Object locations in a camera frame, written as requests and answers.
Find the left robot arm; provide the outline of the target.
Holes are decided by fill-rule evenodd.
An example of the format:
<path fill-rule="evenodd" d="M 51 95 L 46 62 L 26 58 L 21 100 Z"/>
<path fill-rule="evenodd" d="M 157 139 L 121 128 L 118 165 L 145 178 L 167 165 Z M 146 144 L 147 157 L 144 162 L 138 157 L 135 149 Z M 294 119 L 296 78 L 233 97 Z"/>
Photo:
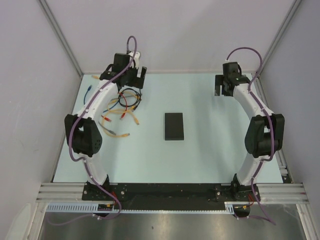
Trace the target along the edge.
<path fill-rule="evenodd" d="M 147 68 L 143 66 L 138 75 L 140 58 L 138 51 L 116 53 L 113 63 L 100 75 L 91 97 L 76 114 L 68 114 L 64 119 L 69 155 L 74 162 L 83 162 L 89 182 L 95 184 L 93 194 L 100 200 L 110 196 L 111 188 L 105 184 L 108 174 L 100 160 L 103 138 L 98 123 L 103 110 L 123 87 L 143 88 Z"/>

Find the black network switch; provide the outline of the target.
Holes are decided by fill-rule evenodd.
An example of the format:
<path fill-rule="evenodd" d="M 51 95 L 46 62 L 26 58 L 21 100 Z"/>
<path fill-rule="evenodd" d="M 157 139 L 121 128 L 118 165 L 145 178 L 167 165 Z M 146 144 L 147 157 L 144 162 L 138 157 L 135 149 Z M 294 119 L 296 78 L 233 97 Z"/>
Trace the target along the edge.
<path fill-rule="evenodd" d="M 164 139 L 166 141 L 183 141 L 185 139 L 182 112 L 166 112 L 164 114 Z"/>

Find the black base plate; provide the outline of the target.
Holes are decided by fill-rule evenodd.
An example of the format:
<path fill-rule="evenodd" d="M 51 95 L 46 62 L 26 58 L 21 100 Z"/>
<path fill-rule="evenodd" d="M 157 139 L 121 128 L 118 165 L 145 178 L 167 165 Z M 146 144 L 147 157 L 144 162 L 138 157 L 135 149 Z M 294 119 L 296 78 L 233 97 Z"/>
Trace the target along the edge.
<path fill-rule="evenodd" d="M 222 210 L 226 202 L 255 202 L 259 200 L 257 185 L 235 186 L 222 183 L 118 183 L 107 184 L 104 193 L 86 182 L 83 201 L 119 200 L 124 210 Z"/>

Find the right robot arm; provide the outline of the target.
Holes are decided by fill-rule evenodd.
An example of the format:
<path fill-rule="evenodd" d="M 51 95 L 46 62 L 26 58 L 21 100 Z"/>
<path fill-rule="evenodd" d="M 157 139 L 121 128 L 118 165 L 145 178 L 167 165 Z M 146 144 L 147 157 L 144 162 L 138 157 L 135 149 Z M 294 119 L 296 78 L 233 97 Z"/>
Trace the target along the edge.
<path fill-rule="evenodd" d="M 222 65 L 222 74 L 215 76 L 214 90 L 216 96 L 233 97 L 250 120 L 244 138 L 247 154 L 228 190 L 236 201 L 250 200 L 259 195 L 256 179 L 264 163 L 283 146 L 285 118 L 270 110 L 252 91 L 252 81 L 242 74 L 237 62 Z"/>

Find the right aluminium corner post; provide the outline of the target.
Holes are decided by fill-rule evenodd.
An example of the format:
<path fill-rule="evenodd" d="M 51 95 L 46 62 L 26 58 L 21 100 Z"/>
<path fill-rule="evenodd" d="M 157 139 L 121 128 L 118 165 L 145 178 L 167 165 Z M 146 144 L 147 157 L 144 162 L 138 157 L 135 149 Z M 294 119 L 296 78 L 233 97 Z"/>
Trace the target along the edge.
<path fill-rule="evenodd" d="M 299 7 L 301 6 L 303 0 L 294 0 L 287 11 L 279 29 L 277 30 L 269 48 L 267 49 L 266 54 L 263 57 L 262 64 L 259 70 L 259 74 L 263 72 L 263 69 L 266 67 L 267 63 L 271 59 L 273 53 L 275 52 L 277 46 L 279 45 L 280 41 L 282 40 L 284 34 L 286 33 L 288 27 L 290 26 L 293 18 L 295 17 Z"/>

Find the aluminium corner post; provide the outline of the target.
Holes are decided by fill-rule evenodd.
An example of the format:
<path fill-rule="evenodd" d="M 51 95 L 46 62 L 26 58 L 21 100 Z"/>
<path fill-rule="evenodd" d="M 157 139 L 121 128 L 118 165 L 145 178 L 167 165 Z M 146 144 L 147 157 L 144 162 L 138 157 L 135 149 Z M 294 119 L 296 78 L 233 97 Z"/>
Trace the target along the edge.
<path fill-rule="evenodd" d="M 267 49 L 266 54 L 263 57 L 262 64 L 259 70 L 259 74 L 263 72 L 263 69 L 266 67 L 267 63 L 271 59 L 273 53 L 275 52 L 277 46 L 279 45 L 280 41 L 282 40 L 284 34 L 286 33 L 288 27 L 290 26 L 293 18 L 295 17 L 299 7 L 301 6 L 303 0 L 294 0 L 287 11 L 279 29 L 277 30 L 269 48 Z"/>
<path fill-rule="evenodd" d="M 84 73 L 80 67 L 80 64 L 78 63 L 74 52 L 72 51 L 52 9 L 50 8 L 50 5 L 46 0 L 37 0 L 37 3 L 39 4 L 44 16 L 46 17 L 50 27 L 52 28 L 52 31 L 54 32 L 58 42 L 60 43 L 64 53 L 66 54 L 68 60 L 70 61 L 73 69 L 76 71 L 77 75 L 82 78 Z"/>

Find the left aluminium corner post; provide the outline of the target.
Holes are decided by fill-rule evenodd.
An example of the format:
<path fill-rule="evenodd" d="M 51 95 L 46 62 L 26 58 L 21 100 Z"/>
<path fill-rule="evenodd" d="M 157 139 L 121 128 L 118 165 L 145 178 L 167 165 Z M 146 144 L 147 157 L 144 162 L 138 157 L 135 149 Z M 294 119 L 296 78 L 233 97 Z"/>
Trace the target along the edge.
<path fill-rule="evenodd" d="M 44 16 L 46 17 L 50 27 L 52 28 L 52 31 L 54 32 L 58 42 L 60 43 L 64 53 L 66 54 L 68 60 L 70 61 L 73 69 L 76 71 L 77 75 L 82 78 L 84 73 L 80 67 L 80 64 L 78 63 L 74 52 L 72 51 L 52 9 L 50 8 L 50 5 L 46 0 L 37 0 L 37 3 L 39 4 Z"/>

